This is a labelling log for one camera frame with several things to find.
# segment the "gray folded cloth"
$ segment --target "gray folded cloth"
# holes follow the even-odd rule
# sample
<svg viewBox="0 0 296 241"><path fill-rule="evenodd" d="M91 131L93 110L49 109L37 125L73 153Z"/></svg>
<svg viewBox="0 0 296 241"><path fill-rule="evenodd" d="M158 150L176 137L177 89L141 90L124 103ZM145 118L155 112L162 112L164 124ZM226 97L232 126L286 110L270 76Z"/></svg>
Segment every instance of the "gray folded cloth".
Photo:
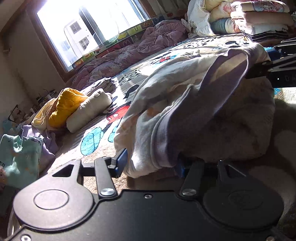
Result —
<svg viewBox="0 0 296 241"><path fill-rule="evenodd" d="M105 93L110 93L111 91L116 89L116 86L111 78L103 78L83 89L81 93L87 96L91 96L92 93L94 93L98 89L103 89Z"/></svg>

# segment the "fluffy blanket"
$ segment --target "fluffy blanket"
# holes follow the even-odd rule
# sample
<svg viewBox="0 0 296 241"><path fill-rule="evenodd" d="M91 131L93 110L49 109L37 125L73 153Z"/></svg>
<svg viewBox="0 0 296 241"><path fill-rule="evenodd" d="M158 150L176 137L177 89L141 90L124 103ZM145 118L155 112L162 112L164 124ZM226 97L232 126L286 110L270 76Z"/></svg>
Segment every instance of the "fluffy blanket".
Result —
<svg viewBox="0 0 296 241"><path fill-rule="evenodd" d="M164 20L147 28L141 41L115 50L87 63L73 80L72 88L82 90L104 77L114 77L129 66L166 47L186 39L186 29L179 20Z"/></svg>

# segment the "window pane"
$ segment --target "window pane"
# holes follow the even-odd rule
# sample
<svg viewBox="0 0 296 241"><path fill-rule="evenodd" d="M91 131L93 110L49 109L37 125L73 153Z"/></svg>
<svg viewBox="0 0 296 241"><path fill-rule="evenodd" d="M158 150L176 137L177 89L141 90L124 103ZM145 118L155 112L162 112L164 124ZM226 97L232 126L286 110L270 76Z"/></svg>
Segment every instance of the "window pane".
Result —
<svg viewBox="0 0 296 241"><path fill-rule="evenodd" d="M101 39L110 39L145 21L147 16L141 14L140 7L135 0L48 0L37 15L70 71L72 63L101 44L95 36L98 32ZM90 17L79 14L83 8Z"/></svg>

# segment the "purple clothing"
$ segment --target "purple clothing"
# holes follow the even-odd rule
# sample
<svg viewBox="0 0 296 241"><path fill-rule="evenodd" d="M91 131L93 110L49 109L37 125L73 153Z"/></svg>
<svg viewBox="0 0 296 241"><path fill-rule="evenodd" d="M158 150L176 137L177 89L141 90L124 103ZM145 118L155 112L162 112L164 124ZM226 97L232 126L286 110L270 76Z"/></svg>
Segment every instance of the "purple clothing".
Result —
<svg viewBox="0 0 296 241"><path fill-rule="evenodd" d="M45 130L40 133L35 127L31 125L23 126L22 138L23 137L40 137L43 139L43 146L41 150L41 158L39 165L39 172L42 172L52 161L55 160L55 153L58 151L58 146L55 142L55 134Z"/></svg>
<svg viewBox="0 0 296 241"><path fill-rule="evenodd" d="M84 65L71 88L82 90L104 77L114 77L129 66L186 39L186 28L179 20L164 20L149 27L141 41L115 50Z"/></svg>

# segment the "wooden window frame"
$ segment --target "wooden window frame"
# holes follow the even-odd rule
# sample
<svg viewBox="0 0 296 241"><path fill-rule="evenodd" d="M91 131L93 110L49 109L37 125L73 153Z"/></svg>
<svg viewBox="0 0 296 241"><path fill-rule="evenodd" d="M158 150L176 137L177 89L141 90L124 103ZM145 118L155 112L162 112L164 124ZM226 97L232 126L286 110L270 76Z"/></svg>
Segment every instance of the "wooden window frame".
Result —
<svg viewBox="0 0 296 241"><path fill-rule="evenodd" d="M17 17L25 10L27 10L27 13L29 15L29 18L32 22L32 25L46 51L48 54L50 60L52 61L54 67L56 68L57 72L61 76L62 80L66 83L70 78L72 78L77 71L75 69L72 69L71 71L68 71L62 60L59 57L59 54L57 53L56 49L54 48L52 42L50 41L49 36L47 35L37 13L38 11L44 6L44 4L47 2L47 0L24 0L24 2L21 4L21 6L17 9L17 11L12 15L12 17L9 19L9 21L6 23L4 28L0 31L0 37L3 37L10 29L10 27L13 25L13 23L16 21ZM149 4L148 0L139 0L139 3L143 7L143 9L146 11L148 16L150 18L156 17L155 12L153 11L151 5Z"/></svg>

